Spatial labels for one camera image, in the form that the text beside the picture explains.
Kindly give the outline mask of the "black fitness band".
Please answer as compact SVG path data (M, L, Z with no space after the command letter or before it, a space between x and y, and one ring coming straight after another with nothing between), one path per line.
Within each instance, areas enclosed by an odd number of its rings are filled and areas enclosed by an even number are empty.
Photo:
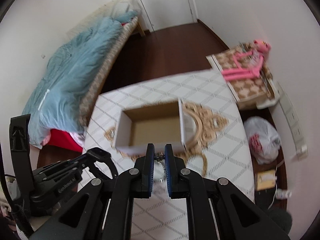
M111 180L110 177L105 175L99 168L96 167L95 163L104 163L108 166L112 179L118 178L118 171L111 159L111 154L109 152L106 152L103 149L100 149L98 147L94 147L92 149L89 149L86 152L88 156L88 162L87 167L89 168L89 172L95 176L95 178L100 178L102 180Z

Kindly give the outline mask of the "open white cardboard box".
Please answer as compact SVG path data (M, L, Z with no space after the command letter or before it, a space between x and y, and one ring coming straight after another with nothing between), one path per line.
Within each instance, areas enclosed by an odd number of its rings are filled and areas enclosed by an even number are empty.
M148 144L153 144L156 152L164 151L167 144L174 152L186 150L181 100L120 112L113 141L116 150L128 156L141 155Z

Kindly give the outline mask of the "white diamond pattern tablecloth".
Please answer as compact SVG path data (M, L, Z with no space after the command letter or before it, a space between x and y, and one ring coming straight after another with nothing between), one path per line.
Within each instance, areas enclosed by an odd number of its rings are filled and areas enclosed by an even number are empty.
M201 172L203 158L208 161L207 178L229 179L249 199L254 197L251 155L242 120L231 91L217 70L202 70L144 81L101 94L86 131L84 148L99 147L112 155L117 170L133 167L133 161L113 149L105 133L117 123L124 108L180 99L208 107L227 119L227 125L203 149L201 156L188 161L187 166ZM132 239L187 239L187 212L183 199L170 199L167 184L153 185L149 199L137 199L132 219Z

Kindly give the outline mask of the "light blue duvet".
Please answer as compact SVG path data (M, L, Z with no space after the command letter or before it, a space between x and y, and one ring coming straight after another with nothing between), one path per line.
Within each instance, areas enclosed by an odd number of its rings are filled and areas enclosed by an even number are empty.
M103 64L138 12L110 16L97 10L69 31L70 40L49 59L46 72L23 110L30 114L29 143L42 148L52 129L83 135L88 111L107 72Z

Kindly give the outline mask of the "small yellow cardboard box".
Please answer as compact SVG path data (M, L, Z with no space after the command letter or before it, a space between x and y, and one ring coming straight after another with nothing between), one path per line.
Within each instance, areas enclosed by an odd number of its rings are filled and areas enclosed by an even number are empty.
M276 181L277 176L275 170L258 172L254 176L255 191L272 189L275 187Z

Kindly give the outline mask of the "white plastic shopping bag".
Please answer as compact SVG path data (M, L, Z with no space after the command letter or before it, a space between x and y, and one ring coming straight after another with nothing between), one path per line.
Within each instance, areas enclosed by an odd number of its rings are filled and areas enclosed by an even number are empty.
M254 116L244 122L251 155L259 165L270 164L278 157L281 139L277 130L265 119Z

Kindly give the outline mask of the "brown checkered side cushion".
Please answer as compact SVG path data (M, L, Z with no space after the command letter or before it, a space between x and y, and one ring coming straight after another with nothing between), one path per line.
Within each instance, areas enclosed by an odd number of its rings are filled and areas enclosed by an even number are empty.
M223 70L235 68L235 64L232 60L232 55L235 52L243 52L247 50L247 46L251 42L240 43L239 45L225 50L221 53L207 56L207 60L214 70L218 70L220 73ZM244 109L264 109L274 106L280 96L277 87L273 81L273 76L267 66L267 58L262 70L260 71L260 77L257 79L243 79L226 81L231 93L233 94L236 104L240 110Z

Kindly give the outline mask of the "dark fuzzy sleeve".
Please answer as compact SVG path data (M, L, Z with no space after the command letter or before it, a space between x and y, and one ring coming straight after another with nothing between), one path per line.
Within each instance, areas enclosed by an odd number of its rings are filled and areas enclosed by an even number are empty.
M292 216L285 210L278 207L271 207L263 209L264 213L268 215L287 235L292 228Z

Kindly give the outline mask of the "pink panther plush toy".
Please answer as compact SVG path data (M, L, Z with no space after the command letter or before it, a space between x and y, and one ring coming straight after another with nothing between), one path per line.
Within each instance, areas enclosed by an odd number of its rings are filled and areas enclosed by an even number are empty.
M223 70L221 74L226 81L257 79L263 68L265 58L271 50L271 45L263 40L254 40L243 52L232 55L235 68Z

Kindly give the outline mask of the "bed with checkered mattress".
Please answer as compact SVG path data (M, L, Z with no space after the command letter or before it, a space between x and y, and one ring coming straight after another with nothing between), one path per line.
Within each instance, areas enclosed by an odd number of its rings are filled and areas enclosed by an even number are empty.
M141 7L137 0L112 0L83 18L76 26L67 32L67 36L70 39L75 37L78 33L91 27L97 20L100 20L103 17L111 17L116 20L127 16L131 12L136 12L138 15L141 13ZM91 82L88 92L81 100L79 122L82 126L88 126L95 102L104 86L105 80L112 69L112 66L114 65L114 62L116 61L124 44L129 39L129 36L132 35L134 31L138 31L139 28L140 23L137 15L132 16L124 23L122 33L111 47L111 50L106 54L106 58L104 59L97 75Z

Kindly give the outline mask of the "white door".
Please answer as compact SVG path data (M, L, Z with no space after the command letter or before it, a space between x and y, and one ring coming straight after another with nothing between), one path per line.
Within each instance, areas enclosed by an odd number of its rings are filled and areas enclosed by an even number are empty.
M196 22L193 0L139 0L151 31Z

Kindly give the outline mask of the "white wall power strip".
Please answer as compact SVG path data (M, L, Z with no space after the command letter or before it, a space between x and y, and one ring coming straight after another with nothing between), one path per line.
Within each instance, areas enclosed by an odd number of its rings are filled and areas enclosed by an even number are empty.
M279 82L276 82L276 87L280 96L279 104L285 115L296 148L294 159L300 161L308 157L308 147L304 137L304 132L300 125L299 117L287 93Z

